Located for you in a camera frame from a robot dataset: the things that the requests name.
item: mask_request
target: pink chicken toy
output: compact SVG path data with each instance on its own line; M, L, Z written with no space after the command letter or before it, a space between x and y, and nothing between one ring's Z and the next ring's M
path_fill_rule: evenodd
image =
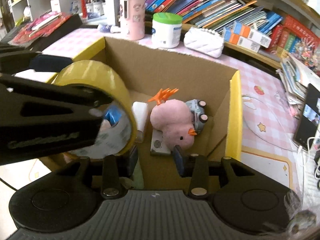
M160 89L148 100L157 102L151 111L150 122L153 128L163 132L163 141L170 150L176 145L186 150L193 145L196 132L192 124L192 114L186 103L177 99L168 100L176 92L177 88Z

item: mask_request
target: smartphone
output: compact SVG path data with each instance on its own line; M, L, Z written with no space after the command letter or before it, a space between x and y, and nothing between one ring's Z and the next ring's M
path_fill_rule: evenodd
M320 92L311 84L308 85L307 95L299 125L293 136L293 140L308 149L307 140L314 137L320 122Z

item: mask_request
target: pink cylindrical container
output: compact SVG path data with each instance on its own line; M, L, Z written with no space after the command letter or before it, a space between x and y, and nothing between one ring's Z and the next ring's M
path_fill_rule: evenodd
M144 37L145 0L120 0L121 34L129 40Z

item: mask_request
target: toy car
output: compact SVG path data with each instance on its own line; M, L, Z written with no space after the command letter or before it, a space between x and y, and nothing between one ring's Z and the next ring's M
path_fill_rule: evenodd
M204 107L207 105L205 101L198 99L189 100L186 102L192 113L192 122L197 134L203 130L204 124L208 120L208 116L204 113Z

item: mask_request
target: green book spine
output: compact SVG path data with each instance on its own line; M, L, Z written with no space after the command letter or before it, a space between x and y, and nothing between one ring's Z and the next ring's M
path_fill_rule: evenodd
M286 50L286 51L290 50L290 48L292 46L292 43L293 43L295 38L296 38L296 36L294 34L290 33L289 38L287 40L287 43L284 46L284 50Z

